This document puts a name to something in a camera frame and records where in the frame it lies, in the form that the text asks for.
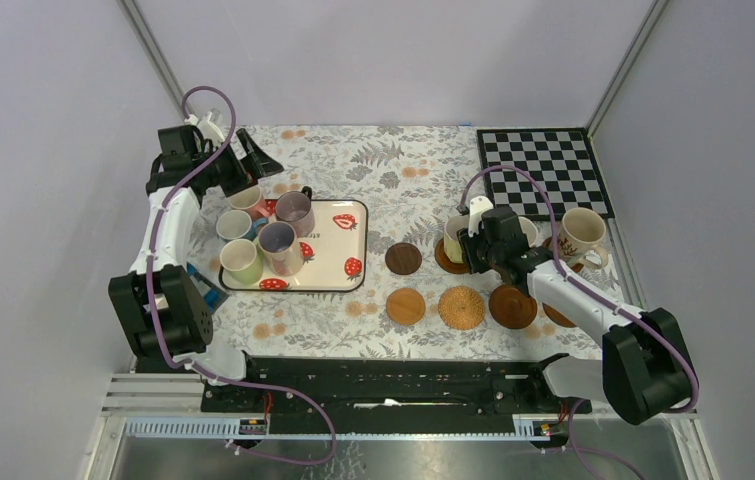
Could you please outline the white cup pink front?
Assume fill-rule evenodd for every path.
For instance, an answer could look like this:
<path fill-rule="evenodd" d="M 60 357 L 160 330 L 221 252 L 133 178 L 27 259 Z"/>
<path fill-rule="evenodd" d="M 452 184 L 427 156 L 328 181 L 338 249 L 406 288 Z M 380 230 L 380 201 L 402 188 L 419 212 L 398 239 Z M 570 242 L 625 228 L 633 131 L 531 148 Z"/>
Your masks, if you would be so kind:
<path fill-rule="evenodd" d="M 525 235 L 528 245 L 530 247 L 535 247 L 537 245 L 537 240 L 539 236 L 539 230 L 534 224 L 533 221 L 529 220 L 528 218 L 524 216 L 518 217 L 521 231 Z"/>

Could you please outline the white cup yellow handle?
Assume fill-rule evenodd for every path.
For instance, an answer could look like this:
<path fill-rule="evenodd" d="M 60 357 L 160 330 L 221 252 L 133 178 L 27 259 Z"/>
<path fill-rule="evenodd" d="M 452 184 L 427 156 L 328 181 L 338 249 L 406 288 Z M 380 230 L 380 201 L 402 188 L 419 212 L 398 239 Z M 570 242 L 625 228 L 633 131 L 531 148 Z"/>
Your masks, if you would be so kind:
<path fill-rule="evenodd" d="M 455 264 L 463 263 L 463 250 L 458 232 L 468 227 L 468 216 L 458 215 L 448 219 L 443 227 L 443 251 L 448 260 Z"/>

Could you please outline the brown ridged wooden coaster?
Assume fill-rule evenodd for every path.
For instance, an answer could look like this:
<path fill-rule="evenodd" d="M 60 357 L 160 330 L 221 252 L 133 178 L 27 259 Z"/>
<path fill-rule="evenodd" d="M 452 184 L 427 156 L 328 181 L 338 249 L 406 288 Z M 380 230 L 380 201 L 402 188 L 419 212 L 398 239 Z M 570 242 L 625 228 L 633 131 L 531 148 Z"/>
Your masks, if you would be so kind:
<path fill-rule="evenodd" d="M 508 329 L 530 326 L 538 313 L 536 301 L 510 285 L 497 287 L 489 297 L 488 307 L 494 320 Z"/>

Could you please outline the purple cup dark handle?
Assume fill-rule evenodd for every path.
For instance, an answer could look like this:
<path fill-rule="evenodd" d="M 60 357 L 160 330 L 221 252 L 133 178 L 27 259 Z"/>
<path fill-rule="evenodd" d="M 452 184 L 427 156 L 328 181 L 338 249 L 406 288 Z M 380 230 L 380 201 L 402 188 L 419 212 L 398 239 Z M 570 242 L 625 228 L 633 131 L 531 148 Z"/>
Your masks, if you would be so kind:
<path fill-rule="evenodd" d="M 289 224 L 298 237 L 308 236 L 315 227 L 312 195 L 312 188 L 304 186 L 299 191 L 287 192 L 277 199 L 276 219 Z"/>

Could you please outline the woven rattan coaster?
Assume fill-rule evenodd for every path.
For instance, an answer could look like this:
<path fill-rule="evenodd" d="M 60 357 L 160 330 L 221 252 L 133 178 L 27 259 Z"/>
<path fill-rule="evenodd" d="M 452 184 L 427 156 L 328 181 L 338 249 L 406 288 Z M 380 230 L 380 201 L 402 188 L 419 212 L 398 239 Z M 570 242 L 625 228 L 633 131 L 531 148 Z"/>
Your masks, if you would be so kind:
<path fill-rule="evenodd" d="M 465 331 L 476 328 L 484 321 L 486 306 L 477 291 L 456 286 L 441 295 L 438 313 L 448 327 Z"/>

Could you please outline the large cream cup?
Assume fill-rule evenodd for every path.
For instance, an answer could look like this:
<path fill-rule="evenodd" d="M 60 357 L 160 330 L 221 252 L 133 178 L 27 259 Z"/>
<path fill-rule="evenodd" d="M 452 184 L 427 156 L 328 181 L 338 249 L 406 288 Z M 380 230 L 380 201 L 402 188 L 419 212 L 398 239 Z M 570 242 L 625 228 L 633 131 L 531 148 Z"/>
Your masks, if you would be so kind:
<path fill-rule="evenodd" d="M 599 214 L 577 207 L 562 216 L 551 248 L 557 248 L 559 258 L 569 267 L 604 269 L 609 264 L 609 252 L 602 246 L 606 235 L 606 224 Z"/>

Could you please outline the dark walnut coaster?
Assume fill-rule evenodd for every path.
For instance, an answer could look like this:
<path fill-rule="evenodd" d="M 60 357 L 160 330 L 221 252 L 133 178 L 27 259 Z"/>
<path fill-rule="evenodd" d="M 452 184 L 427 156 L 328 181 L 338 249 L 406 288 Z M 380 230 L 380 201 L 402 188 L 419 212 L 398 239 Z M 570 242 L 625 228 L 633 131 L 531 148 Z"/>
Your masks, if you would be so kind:
<path fill-rule="evenodd" d="M 411 275 L 422 264 L 422 254 L 417 246 L 399 242 L 390 246 L 384 256 L 386 267 L 396 275 Z"/>

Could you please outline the black white chessboard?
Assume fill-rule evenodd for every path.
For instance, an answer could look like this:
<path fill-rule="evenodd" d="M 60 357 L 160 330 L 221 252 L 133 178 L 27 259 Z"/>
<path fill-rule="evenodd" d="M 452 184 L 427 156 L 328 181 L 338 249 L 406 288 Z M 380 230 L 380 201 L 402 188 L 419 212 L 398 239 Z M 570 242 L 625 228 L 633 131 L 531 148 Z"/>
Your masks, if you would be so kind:
<path fill-rule="evenodd" d="M 510 165 L 527 172 L 544 189 L 549 211 L 536 188 L 512 170 L 483 177 L 487 197 L 519 216 L 547 221 L 567 211 L 587 208 L 607 220 L 615 216 L 586 130 L 582 128 L 479 129 L 483 169 Z"/>

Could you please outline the light bamboo coaster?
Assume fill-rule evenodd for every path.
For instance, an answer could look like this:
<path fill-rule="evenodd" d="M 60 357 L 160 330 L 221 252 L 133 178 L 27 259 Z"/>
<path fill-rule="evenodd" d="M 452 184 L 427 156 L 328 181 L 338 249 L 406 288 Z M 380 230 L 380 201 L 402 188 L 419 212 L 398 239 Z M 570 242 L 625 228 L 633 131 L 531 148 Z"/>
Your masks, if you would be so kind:
<path fill-rule="evenodd" d="M 424 317 L 425 312 L 425 299 L 417 290 L 400 288 L 387 297 L 386 313 L 396 324 L 414 325 Z"/>

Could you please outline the cream tray with black rim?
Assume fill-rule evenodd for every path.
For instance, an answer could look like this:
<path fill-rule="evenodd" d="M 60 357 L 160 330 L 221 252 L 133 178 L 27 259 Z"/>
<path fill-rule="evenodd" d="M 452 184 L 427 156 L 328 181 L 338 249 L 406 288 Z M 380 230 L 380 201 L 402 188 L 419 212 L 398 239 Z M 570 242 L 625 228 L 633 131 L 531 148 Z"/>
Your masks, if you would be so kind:
<path fill-rule="evenodd" d="M 350 292 L 365 275 L 368 209 L 359 200 L 319 199 L 312 202 L 316 224 L 312 232 L 298 239 L 296 247 L 304 263 L 300 270 L 283 275 L 257 250 L 261 275 L 252 283 L 241 283 L 232 270 L 218 269 L 217 280 L 228 291 L 319 293 Z"/>

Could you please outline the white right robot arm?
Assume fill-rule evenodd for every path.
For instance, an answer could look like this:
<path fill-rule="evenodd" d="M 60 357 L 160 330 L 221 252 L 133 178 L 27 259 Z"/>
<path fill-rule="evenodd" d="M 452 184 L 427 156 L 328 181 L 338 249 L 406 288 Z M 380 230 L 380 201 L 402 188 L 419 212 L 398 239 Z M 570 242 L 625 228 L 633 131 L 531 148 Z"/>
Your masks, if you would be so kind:
<path fill-rule="evenodd" d="M 600 346 L 598 360 L 557 354 L 534 366 L 528 402 L 550 412 L 565 398 L 600 401 L 639 425 L 661 414 L 691 411 L 700 383 L 676 318 L 615 300 L 577 275 L 556 243 L 533 247 L 509 207 L 458 207 L 466 226 L 457 236 L 473 273 L 495 271 L 541 305 L 547 305 Z"/>

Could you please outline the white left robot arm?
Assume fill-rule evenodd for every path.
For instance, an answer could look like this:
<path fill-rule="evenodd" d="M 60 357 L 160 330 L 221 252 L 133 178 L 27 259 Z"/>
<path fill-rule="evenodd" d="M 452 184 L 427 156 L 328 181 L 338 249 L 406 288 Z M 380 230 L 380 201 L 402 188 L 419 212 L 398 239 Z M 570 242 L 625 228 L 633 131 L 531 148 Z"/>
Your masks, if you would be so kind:
<path fill-rule="evenodd" d="M 125 275 L 109 281 L 108 295 L 143 373 L 185 369 L 213 386 L 241 411 L 262 401 L 263 385 L 247 374 L 244 351 L 214 337 L 212 311 L 187 270 L 189 240 L 207 191 L 227 195 L 283 172 L 243 128 L 234 133 L 245 154 L 206 128 L 182 125 L 158 132 L 160 154 L 145 185 L 149 219 L 140 252 Z"/>

